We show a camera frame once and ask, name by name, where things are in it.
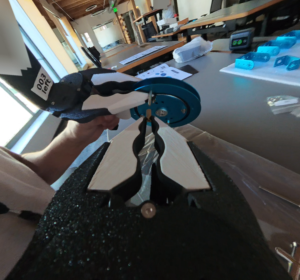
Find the person's left hand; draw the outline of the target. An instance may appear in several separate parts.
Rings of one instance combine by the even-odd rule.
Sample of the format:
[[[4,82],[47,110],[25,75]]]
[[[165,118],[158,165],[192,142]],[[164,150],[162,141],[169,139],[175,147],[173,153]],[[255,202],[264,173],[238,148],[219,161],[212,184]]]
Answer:
[[[116,115],[105,115],[96,117],[91,125],[97,130],[117,130],[120,119]]]

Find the white plastic bag with box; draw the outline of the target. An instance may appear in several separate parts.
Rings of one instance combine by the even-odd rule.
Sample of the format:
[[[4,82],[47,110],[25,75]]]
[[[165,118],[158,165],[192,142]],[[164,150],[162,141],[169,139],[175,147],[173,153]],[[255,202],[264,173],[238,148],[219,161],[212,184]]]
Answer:
[[[213,42],[206,41],[202,37],[196,37],[187,44],[173,51],[173,58],[177,63],[184,63],[203,55],[212,50]]]

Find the pile of small screw bags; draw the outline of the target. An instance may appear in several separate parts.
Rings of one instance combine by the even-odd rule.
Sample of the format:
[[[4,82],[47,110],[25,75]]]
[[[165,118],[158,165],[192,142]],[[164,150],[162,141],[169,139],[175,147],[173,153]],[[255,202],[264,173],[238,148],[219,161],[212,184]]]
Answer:
[[[266,99],[271,112],[274,115],[291,113],[299,117],[300,113],[300,98],[289,95],[272,96]]]

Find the person's left forearm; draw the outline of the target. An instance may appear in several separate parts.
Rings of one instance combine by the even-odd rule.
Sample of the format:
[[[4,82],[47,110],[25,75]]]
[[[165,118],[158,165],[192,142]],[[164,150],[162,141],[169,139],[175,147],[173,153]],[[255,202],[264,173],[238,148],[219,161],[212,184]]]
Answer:
[[[102,132],[103,129],[94,122],[80,124],[69,121],[66,128],[45,149],[21,157],[28,167],[51,185]]]

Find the grey desk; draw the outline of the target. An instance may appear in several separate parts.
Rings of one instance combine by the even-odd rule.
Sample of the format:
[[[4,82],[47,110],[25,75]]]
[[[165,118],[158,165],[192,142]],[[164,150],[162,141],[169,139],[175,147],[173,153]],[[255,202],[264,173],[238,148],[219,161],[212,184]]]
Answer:
[[[299,174],[299,118],[274,115],[266,102],[299,97],[299,87],[220,72],[238,56],[210,52],[187,63],[199,71],[185,80],[201,97],[193,127]]]

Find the instruction sheet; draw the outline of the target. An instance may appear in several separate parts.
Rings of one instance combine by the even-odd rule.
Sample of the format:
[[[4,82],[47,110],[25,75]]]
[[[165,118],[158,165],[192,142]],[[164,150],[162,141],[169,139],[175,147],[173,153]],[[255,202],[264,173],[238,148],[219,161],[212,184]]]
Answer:
[[[135,77],[141,80],[158,77],[185,80],[190,76],[192,76],[192,73],[188,73],[174,67],[169,67],[167,64],[161,64],[146,72],[136,75]]]

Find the white foam sheet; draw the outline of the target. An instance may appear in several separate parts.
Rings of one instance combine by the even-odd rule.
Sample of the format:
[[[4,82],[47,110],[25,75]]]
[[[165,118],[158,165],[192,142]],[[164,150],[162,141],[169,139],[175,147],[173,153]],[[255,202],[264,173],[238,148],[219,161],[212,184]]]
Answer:
[[[220,69],[221,73],[243,76],[274,83],[300,86],[300,69],[288,71],[285,65],[274,67],[275,59],[266,63],[254,62],[254,67],[250,70],[236,68],[235,63]]]

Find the blue round base assembly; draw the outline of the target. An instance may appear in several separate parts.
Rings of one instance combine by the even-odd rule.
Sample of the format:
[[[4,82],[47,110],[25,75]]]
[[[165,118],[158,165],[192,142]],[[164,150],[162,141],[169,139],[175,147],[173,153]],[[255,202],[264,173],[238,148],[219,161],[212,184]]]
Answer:
[[[134,86],[134,91],[149,93],[150,90],[155,94],[151,107],[145,103],[132,109],[135,111],[133,119],[146,116],[146,110],[151,109],[152,116],[175,128],[189,124],[200,115],[200,96],[185,81],[158,77],[141,80]]]

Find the black handheld meter device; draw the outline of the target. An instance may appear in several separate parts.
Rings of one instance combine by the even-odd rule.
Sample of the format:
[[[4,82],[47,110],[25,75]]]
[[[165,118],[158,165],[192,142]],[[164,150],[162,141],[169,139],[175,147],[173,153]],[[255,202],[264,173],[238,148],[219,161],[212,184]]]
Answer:
[[[254,34],[254,27],[234,31],[230,36],[229,49],[234,51],[249,48],[253,42]]]

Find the blue U bracket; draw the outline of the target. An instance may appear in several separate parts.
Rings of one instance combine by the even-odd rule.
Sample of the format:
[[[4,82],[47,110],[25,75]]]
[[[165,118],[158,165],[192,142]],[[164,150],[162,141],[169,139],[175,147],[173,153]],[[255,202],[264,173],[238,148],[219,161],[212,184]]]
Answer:
[[[300,67],[300,58],[290,55],[277,57],[273,67],[285,66],[287,71],[293,71]]]

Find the metal cross wrench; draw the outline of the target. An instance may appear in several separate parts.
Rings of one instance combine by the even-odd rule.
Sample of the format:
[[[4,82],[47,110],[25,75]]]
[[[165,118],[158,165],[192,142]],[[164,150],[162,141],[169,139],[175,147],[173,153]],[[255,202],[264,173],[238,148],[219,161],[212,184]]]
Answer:
[[[289,254],[282,248],[276,247],[276,253],[288,262],[288,273],[294,280],[300,277],[300,244],[296,241],[292,242],[292,253]]]

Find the person's beige clothing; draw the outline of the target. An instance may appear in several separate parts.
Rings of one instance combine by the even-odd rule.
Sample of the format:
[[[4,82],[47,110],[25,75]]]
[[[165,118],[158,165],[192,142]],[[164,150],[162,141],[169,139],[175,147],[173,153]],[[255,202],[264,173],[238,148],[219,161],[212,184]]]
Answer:
[[[0,151],[0,275],[13,269],[32,240],[36,221],[21,218],[22,211],[43,215],[55,191],[32,169],[7,151]]]

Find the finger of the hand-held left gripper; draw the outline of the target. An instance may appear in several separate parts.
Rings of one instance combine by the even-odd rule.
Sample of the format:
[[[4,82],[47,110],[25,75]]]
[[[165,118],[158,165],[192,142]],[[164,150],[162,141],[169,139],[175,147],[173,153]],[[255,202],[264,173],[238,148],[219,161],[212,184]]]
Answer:
[[[132,91],[141,79],[120,72],[94,74],[91,82],[97,91]]]
[[[115,115],[122,120],[134,117],[132,110],[140,105],[148,103],[152,97],[152,92],[132,91],[127,94],[116,93],[111,96],[90,95],[82,105],[81,119],[91,121],[98,116]]]

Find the clear plastic bag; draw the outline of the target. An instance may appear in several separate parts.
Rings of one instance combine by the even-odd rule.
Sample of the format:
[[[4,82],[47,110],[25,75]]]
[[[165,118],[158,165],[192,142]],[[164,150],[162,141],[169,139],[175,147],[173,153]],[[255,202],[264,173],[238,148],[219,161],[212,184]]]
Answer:
[[[191,125],[174,128],[192,141],[238,186],[268,242],[269,248],[292,253],[292,242],[299,241],[299,207],[259,188],[299,202],[299,174],[276,163],[221,140]]]

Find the black office chair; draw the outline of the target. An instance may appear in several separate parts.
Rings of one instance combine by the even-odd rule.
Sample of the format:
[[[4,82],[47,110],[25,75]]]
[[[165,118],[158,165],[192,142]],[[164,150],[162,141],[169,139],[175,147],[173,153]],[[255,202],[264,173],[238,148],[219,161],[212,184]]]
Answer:
[[[222,8],[222,2],[223,0],[212,0],[209,13],[219,11]]]

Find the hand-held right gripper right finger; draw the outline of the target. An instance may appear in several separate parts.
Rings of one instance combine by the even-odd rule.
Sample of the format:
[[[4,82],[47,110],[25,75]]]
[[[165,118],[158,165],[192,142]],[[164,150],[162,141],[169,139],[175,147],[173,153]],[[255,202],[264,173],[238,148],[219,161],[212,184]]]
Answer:
[[[172,193],[211,190],[188,140],[157,117],[151,117],[155,149],[158,153],[157,175]]]

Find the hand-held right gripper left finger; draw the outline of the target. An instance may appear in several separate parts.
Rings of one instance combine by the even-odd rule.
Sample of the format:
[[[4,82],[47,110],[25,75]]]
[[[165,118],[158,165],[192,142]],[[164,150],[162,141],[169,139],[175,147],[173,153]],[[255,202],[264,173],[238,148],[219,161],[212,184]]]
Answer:
[[[145,144],[146,127],[147,118],[141,117],[111,140],[88,190],[138,192],[142,181],[138,155]]]

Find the thin metal rod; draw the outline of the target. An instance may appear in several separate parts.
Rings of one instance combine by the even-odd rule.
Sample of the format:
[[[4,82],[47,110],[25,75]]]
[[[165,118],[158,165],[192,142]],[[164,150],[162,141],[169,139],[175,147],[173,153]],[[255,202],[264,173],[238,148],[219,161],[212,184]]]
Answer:
[[[274,195],[274,196],[276,196],[276,197],[278,197],[278,198],[284,200],[284,201],[287,201],[288,203],[291,203],[291,204],[293,204],[293,205],[295,205],[295,206],[297,206],[297,207],[300,207],[300,203],[299,203],[299,202],[296,202],[296,201],[294,201],[294,200],[292,200],[292,199],[290,199],[290,198],[288,198],[288,197],[286,197],[286,196],[283,196],[283,195],[281,195],[281,194],[279,194],[279,193],[276,193],[276,192],[273,192],[273,191],[271,191],[271,190],[268,190],[268,189],[266,189],[266,188],[264,188],[264,187],[259,186],[259,188],[260,188],[261,190],[263,190],[263,191],[269,193],[269,194],[272,194],[272,195]]]

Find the printed paper sheet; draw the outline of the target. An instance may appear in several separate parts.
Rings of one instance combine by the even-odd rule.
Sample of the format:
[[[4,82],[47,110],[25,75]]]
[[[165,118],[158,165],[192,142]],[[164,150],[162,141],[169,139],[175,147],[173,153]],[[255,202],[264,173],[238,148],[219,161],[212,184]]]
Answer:
[[[135,55],[133,55],[133,56],[125,59],[125,60],[122,60],[119,63],[122,64],[122,65],[126,65],[126,64],[128,64],[128,63],[130,63],[132,61],[138,60],[138,59],[140,59],[140,58],[142,58],[144,56],[148,56],[149,54],[154,53],[154,52],[156,52],[156,51],[158,51],[160,49],[163,49],[165,47],[167,47],[167,45],[154,46],[152,48],[144,50],[143,52],[137,53],[137,54],[135,54]]]

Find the blue servo bracket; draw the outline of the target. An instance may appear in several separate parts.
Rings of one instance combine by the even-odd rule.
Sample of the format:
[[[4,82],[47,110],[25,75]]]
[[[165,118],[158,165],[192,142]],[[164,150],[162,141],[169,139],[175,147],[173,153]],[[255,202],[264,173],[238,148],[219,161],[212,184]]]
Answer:
[[[263,52],[249,52],[235,59],[235,68],[251,70],[256,62],[268,62],[270,54]]]
[[[294,46],[297,42],[297,37],[295,36],[279,36],[274,40],[268,41],[266,46],[276,46],[280,49],[289,49]]]
[[[297,40],[300,40],[300,30],[292,30],[290,32],[280,35],[280,37],[294,37]]]
[[[257,53],[267,53],[271,57],[278,55],[280,52],[280,47],[278,46],[259,46],[257,48]]]

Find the black card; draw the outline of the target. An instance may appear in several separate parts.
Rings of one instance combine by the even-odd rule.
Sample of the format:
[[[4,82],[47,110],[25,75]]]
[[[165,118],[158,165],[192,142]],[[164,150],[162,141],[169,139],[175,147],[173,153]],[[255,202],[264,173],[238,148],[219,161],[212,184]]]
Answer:
[[[197,74],[199,71],[195,68],[193,68],[191,65],[185,65],[185,66],[182,66],[180,68],[178,68],[179,70],[185,72],[185,73],[189,73],[189,74]]]

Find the wood-edged desk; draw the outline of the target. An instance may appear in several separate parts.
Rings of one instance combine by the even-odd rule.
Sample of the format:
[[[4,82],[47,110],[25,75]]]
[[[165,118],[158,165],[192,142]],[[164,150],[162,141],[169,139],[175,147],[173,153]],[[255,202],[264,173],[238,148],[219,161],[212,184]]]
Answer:
[[[226,22],[245,18],[247,16],[262,12],[270,7],[276,6],[286,0],[252,0],[242,4],[235,4],[231,7],[222,8],[216,12],[201,17],[194,22],[182,26],[181,30],[193,29],[218,22]]]
[[[184,41],[163,41],[128,47],[102,59],[101,64],[106,69],[129,73],[137,70],[137,68],[144,68],[164,61],[165,58],[167,60],[172,59],[173,51],[184,44]]]

